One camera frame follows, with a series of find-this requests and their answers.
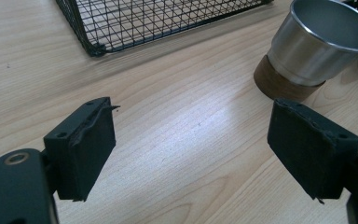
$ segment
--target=black wire grid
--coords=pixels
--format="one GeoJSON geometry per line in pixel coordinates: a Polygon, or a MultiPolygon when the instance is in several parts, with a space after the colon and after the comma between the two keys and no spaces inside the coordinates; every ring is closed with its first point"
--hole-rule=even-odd
{"type": "Polygon", "coordinates": [[[90,56],[150,42],[272,0],[56,0],[90,56]]]}

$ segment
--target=cup rim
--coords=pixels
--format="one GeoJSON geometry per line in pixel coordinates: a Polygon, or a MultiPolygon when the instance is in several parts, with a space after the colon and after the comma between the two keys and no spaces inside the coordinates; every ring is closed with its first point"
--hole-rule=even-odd
{"type": "MultiPolygon", "coordinates": [[[[348,51],[348,52],[356,52],[358,53],[358,49],[357,48],[350,48],[350,47],[345,47],[345,46],[341,46],[339,44],[335,44],[333,42],[330,42],[328,40],[326,40],[325,38],[321,37],[320,35],[314,33],[309,27],[307,27],[302,21],[301,19],[297,16],[296,12],[295,12],[295,3],[296,2],[299,2],[299,1],[309,1],[309,0],[294,0],[290,6],[290,13],[292,14],[293,18],[295,19],[295,21],[305,30],[307,31],[307,33],[309,33],[310,35],[312,35],[313,37],[317,38],[319,41],[322,41],[323,43],[329,45],[329,46],[332,46],[336,49],[341,49],[341,50],[344,50],[344,51],[348,51]]],[[[353,7],[350,7],[342,2],[339,2],[337,0],[310,0],[310,1],[313,1],[313,2],[317,2],[317,1],[326,1],[326,2],[331,2],[333,4],[337,4],[337,5],[341,5],[342,7],[346,7],[348,8],[349,10],[351,10],[353,13],[357,14],[358,15],[358,10],[356,10],[355,8],[353,7]]]]}

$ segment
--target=table surface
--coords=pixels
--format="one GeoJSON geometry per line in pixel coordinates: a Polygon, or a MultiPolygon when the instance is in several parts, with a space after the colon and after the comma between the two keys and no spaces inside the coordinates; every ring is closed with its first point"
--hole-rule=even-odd
{"type": "MultiPolygon", "coordinates": [[[[0,1],[0,156],[110,96],[117,146],[61,223],[346,223],[313,201],[269,148],[272,101],[253,72],[290,1],[99,59],[52,0],[0,1]]],[[[358,61],[304,102],[358,134],[358,61]]]]}

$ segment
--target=cork base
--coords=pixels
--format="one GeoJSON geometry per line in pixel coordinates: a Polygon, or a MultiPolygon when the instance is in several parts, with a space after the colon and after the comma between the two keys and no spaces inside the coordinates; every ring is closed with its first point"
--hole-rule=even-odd
{"type": "Polygon", "coordinates": [[[267,55],[263,57],[254,73],[255,84],[271,99],[286,98],[302,102],[324,83],[308,87],[293,83],[280,75],[269,62],[267,55]]]}

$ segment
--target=light wood surface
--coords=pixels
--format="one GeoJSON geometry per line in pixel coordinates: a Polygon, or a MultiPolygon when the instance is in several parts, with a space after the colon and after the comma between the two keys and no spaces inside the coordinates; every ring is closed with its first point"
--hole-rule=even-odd
{"type": "MultiPolygon", "coordinates": [[[[117,146],[61,223],[346,223],[349,193],[313,201],[267,144],[253,72],[289,4],[92,59],[54,1],[0,1],[0,156],[110,96],[117,146]]],[[[358,134],[358,61],[305,104],[358,134]]]]}

